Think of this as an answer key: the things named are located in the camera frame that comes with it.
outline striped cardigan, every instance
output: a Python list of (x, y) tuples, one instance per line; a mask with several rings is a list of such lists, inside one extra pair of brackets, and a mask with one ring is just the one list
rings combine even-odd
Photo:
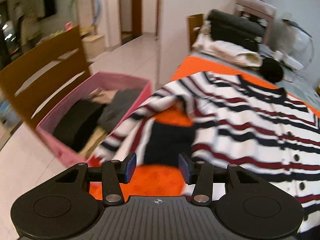
[[(283, 88), (266, 89), (241, 75), (199, 72), (171, 82), (137, 109), (96, 149), (104, 160), (130, 151), (143, 164), (156, 113), (183, 102), (196, 125), (192, 157), (226, 168), (238, 164), (286, 191), (305, 212), (299, 239), (320, 239), (319, 118)], [(191, 195), (193, 186), (185, 186)], [(214, 186), (214, 199), (225, 194)]]

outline pink fabric bin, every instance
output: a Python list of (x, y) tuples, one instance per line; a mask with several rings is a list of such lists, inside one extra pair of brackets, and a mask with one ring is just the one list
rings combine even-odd
[(94, 157), (91, 156), (88, 160), (86, 160), (84, 157), (79, 156), (74, 150), (60, 142), (52, 135), (53, 130), (57, 126), (58, 122), (74, 105), (74, 103), (82, 98), (86, 98), (87, 95), (97, 88), (102, 88), (105, 90), (142, 89), (139, 97), (133, 103), (120, 123), (132, 112), (134, 112), (138, 106), (151, 95), (150, 80), (124, 74), (106, 72), (98, 72), (72, 90), (44, 117), (44, 119), (42, 119), (42, 121), (36, 127), (36, 130), (40, 134), (44, 143), (66, 167), (71, 167), (79, 162), (86, 162), (91, 167), (97, 165)]

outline metal screw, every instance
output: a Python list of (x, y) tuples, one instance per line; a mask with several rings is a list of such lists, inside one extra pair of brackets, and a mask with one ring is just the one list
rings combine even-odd
[(108, 196), (106, 196), (106, 201), (108, 202), (118, 202), (121, 200), (121, 196), (117, 195), (117, 194), (110, 194)]
[(193, 199), (199, 203), (205, 203), (209, 201), (209, 197), (206, 195), (196, 195)]

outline orange mat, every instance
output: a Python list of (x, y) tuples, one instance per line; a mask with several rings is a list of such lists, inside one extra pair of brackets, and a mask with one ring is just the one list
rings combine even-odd
[[(184, 60), (170, 81), (178, 80), (200, 71), (212, 71), (226, 75), (241, 74), (245, 80), (253, 84), (271, 89), (277, 88), (275, 85), (271, 85), (270, 83), (250, 74), (194, 56), (187, 57)], [(320, 111), (314, 109), (308, 104), (306, 105), (320, 117)], [(192, 121), (180, 111), (179, 107), (175, 106), (156, 115), (155, 117), (157, 122), (171, 125), (186, 127), (193, 124)], [(127, 200), (129, 195), (177, 196), (180, 195), (183, 185), (184, 181), (179, 169), (161, 165), (146, 165), (137, 167), (131, 182), (127, 185), (121, 184), (121, 189), (124, 194), (124, 198)], [(92, 194), (96, 199), (101, 200), (101, 186), (91, 186), (90, 194)]]

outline chair backrest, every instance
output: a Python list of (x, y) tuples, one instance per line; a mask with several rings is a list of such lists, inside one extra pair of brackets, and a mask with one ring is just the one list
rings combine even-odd
[(90, 75), (77, 26), (5, 67), (0, 72), (0, 87), (21, 119), (35, 129), (57, 103)]
[(189, 38), (190, 38), (190, 50), (192, 50), (192, 45), (196, 42), (196, 39), (199, 34), (198, 28), (201, 28), (203, 25), (203, 14), (195, 14), (188, 16), (188, 25), (189, 25)]

